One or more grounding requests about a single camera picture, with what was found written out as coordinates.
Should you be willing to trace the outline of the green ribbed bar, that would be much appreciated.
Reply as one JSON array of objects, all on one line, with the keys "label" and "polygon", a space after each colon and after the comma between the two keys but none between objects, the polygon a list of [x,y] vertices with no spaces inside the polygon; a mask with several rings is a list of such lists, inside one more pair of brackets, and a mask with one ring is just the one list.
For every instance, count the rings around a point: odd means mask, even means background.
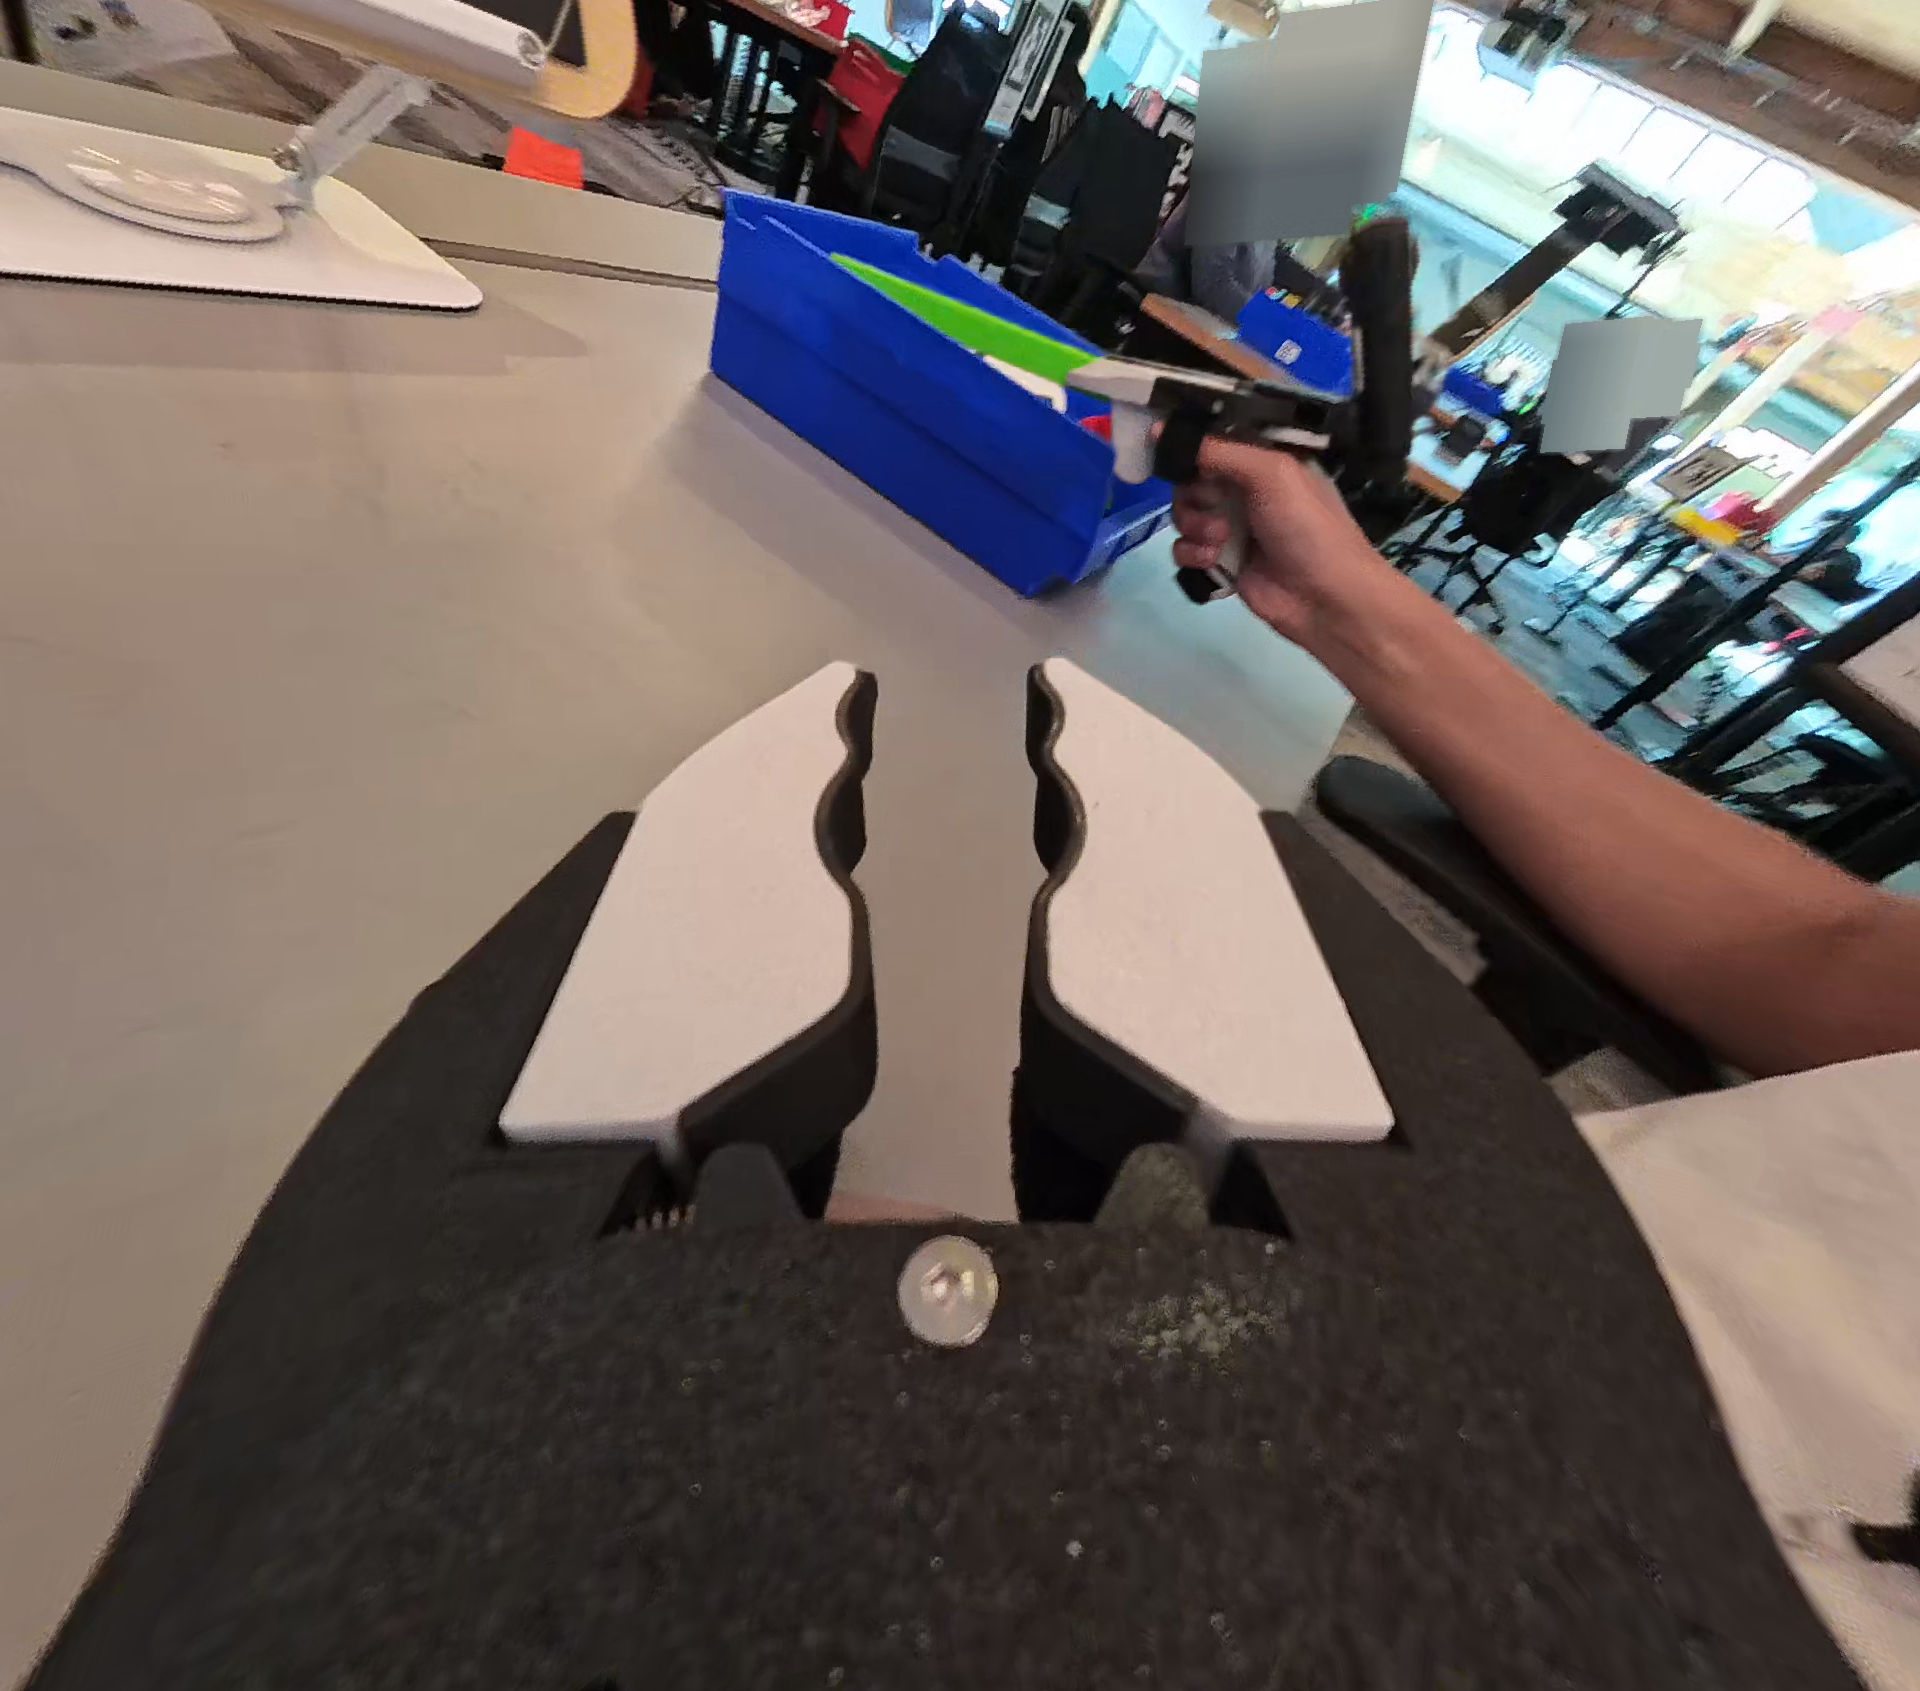
[{"label": "green ribbed bar", "polygon": [[1096,359],[1096,353],[1032,329],[1020,321],[983,307],[949,297],[915,279],[881,269],[876,263],[829,253],[829,261],[852,277],[899,305],[923,325],[947,335],[967,353],[1001,369],[1010,377],[1025,377],[1027,389],[1045,395],[1063,389],[1075,373]]}]

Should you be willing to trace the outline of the person's right forearm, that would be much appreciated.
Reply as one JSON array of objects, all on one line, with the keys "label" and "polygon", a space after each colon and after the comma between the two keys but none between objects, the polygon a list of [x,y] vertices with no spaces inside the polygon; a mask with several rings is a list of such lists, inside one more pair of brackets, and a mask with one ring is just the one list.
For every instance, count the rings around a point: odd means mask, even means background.
[{"label": "person's right forearm", "polygon": [[1293,635],[1569,943],[1721,1061],[1916,1049],[1916,899],[1635,761],[1372,551]]}]

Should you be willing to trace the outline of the red bin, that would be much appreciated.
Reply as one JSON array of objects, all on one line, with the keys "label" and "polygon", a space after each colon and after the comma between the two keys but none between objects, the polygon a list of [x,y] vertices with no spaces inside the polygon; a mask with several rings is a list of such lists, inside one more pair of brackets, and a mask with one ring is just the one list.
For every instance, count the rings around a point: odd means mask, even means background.
[{"label": "red bin", "polygon": [[838,132],[876,132],[896,102],[910,68],[899,68],[892,54],[871,42],[852,36],[832,64],[823,98],[827,118]]}]

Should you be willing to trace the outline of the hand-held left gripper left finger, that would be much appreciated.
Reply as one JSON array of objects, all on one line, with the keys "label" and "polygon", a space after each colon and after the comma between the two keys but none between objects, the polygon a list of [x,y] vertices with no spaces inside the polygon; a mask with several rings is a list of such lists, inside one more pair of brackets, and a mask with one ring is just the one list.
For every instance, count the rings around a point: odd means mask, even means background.
[{"label": "hand-held left gripper left finger", "polygon": [[707,1141],[723,1087],[852,997],[825,813],[864,781],[867,677],[823,663],[639,801],[500,1107],[506,1143]]}]

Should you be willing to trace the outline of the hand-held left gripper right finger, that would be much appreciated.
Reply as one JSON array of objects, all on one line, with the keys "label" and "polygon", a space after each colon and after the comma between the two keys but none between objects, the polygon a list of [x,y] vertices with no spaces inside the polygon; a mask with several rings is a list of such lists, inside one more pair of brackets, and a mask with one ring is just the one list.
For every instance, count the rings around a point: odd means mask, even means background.
[{"label": "hand-held left gripper right finger", "polygon": [[1053,1087],[1061,1127],[1383,1141],[1391,1105],[1254,795],[1068,657],[1027,679],[1035,1019],[1112,1073]]}]

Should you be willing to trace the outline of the blue plastic bin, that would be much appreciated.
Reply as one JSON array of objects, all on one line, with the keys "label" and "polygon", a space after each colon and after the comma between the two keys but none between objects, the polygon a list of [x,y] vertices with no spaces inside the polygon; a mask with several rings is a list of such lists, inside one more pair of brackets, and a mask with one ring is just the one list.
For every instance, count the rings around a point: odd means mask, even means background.
[{"label": "blue plastic bin", "polygon": [[913,233],[734,189],[725,197],[711,373],[1022,597],[1084,583],[1144,545],[1172,489],[1125,483],[1077,429],[1077,391],[961,349],[835,263],[876,263],[960,301],[1094,347]]}]

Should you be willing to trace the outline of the small blue bin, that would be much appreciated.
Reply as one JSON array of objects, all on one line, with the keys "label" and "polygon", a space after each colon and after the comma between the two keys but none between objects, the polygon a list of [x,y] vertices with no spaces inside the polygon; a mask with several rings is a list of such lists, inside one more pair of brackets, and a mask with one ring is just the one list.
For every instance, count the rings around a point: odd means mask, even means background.
[{"label": "small blue bin", "polygon": [[1340,399],[1353,395],[1355,347],[1341,311],[1311,311],[1293,293],[1266,287],[1238,311],[1235,335],[1298,387]]}]

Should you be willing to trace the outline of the person's right hand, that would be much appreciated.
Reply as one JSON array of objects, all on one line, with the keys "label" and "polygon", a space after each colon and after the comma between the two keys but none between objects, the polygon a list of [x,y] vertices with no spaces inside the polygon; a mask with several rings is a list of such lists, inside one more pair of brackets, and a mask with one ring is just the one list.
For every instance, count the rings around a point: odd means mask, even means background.
[{"label": "person's right hand", "polygon": [[1208,435],[1170,511],[1182,583],[1235,597],[1310,653],[1353,643],[1409,595],[1302,455]]}]

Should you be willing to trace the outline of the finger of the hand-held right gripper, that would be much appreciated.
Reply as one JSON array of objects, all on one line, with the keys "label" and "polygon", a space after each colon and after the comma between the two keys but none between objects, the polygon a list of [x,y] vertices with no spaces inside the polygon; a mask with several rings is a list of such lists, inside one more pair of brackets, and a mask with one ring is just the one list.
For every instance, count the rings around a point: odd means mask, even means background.
[{"label": "finger of the hand-held right gripper", "polygon": [[1338,413],[1338,395],[1283,373],[1246,377],[1121,357],[1096,357],[1070,369],[1068,389],[1163,419],[1329,419]]}]

